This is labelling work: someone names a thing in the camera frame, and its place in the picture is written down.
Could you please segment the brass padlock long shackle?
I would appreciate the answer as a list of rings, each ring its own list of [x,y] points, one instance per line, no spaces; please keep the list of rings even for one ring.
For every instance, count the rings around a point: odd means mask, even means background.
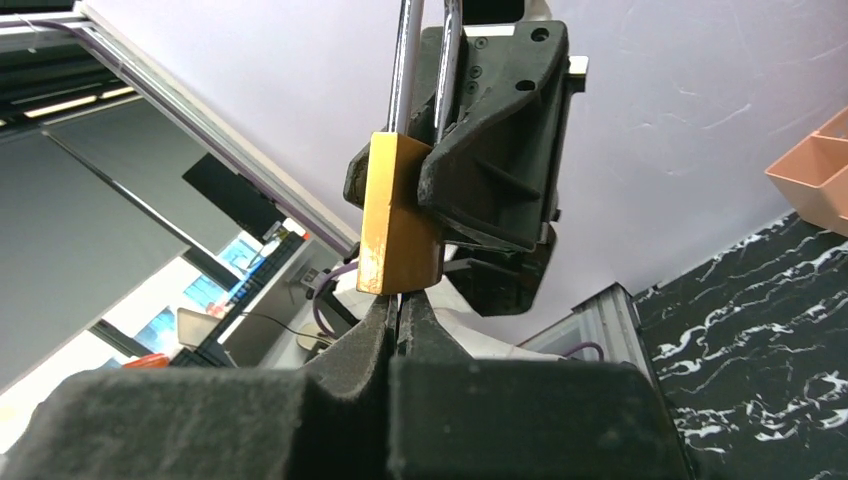
[[[370,139],[356,284],[362,293],[406,294],[442,278],[442,233],[417,200],[431,148],[409,135],[423,6],[401,4],[387,126]]]

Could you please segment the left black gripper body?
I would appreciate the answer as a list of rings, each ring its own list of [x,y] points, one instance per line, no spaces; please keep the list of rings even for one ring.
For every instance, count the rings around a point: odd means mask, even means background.
[[[468,1],[463,7],[466,37],[512,34],[521,21],[555,19],[544,2],[533,1]],[[573,69],[568,54],[567,80],[570,101],[585,88],[585,74]],[[481,316],[506,316],[524,313],[536,297],[556,245],[554,223],[559,217],[556,181],[556,208],[551,220],[542,226],[542,240],[532,251],[496,251],[451,242],[445,227],[447,243],[456,249],[444,267],[448,279]]]

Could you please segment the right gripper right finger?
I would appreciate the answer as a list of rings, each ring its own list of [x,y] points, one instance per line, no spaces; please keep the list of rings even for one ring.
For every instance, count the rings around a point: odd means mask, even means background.
[[[394,479],[686,479],[673,424],[636,367],[476,359],[422,291],[397,301],[387,470]]]

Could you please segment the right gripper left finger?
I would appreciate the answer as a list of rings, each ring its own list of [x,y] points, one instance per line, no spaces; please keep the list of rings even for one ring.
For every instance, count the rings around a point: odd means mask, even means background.
[[[390,298],[295,370],[115,369],[64,380],[5,479],[381,479]]]

